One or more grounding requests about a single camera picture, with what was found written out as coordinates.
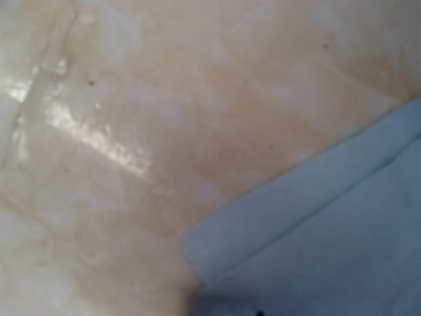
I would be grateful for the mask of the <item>blue cloth pouch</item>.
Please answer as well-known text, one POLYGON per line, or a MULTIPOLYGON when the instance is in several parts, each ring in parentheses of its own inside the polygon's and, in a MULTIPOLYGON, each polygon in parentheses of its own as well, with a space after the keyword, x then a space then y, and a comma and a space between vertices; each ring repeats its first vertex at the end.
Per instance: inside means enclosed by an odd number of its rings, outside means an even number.
POLYGON ((191 315, 419 315, 420 101, 186 236, 191 315))

